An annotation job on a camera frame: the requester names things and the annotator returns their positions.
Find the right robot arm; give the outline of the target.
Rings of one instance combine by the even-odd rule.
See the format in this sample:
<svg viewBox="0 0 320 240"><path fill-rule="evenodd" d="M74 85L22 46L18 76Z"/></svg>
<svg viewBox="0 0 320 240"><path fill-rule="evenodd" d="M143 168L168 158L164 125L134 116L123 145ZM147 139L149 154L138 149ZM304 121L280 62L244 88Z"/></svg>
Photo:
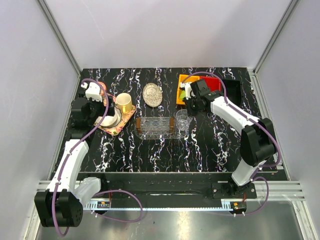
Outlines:
<svg viewBox="0 0 320 240"><path fill-rule="evenodd" d="M278 152L273 123L268 118L258 118L240 109L221 91L211 91L204 79L180 83L185 91L183 102L189 115L211 112L225 120L240 134L241 161L221 190L233 198L245 193L259 168Z"/></svg>

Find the clear glass tumbler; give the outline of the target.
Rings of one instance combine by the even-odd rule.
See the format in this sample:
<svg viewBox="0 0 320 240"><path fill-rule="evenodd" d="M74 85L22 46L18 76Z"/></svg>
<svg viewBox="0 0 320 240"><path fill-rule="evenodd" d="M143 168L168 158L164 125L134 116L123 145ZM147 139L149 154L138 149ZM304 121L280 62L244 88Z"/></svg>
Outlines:
<svg viewBox="0 0 320 240"><path fill-rule="evenodd" d="M175 125L179 131L186 131L189 128L192 119L193 118L189 116L186 109L180 109L175 114Z"/></svg>

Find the clear toothbrush holder rack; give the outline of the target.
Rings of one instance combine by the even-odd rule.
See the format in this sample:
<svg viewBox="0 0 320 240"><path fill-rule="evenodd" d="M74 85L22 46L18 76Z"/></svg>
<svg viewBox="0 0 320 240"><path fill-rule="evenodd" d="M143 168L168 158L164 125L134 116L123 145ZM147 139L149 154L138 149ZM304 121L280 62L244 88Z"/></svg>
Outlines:
<svg viewBox="0 0 320 240"><path fill-rule="evenodd" d="M135 130L138 135L172 135L174 130L173 117L138 117L135 121Z"/></svg>

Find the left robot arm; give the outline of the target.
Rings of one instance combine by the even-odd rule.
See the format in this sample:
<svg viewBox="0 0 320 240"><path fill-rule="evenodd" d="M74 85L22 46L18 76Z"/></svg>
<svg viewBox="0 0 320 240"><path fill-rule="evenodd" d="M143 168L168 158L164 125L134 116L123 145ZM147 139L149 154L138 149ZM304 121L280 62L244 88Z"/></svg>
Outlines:
<svg viewBox="0 0 320 240"><path fill-rule="evenodd" d="M97 177L87 177L76 186L77 176L94 137L94 127L106 114L115 116L112 96L102 101L78 97L71 103L69 127L60 164L45 191L37 192L34 203L43 227L77 227L84 206L95 195L102 198L108 185Z"/></svg>

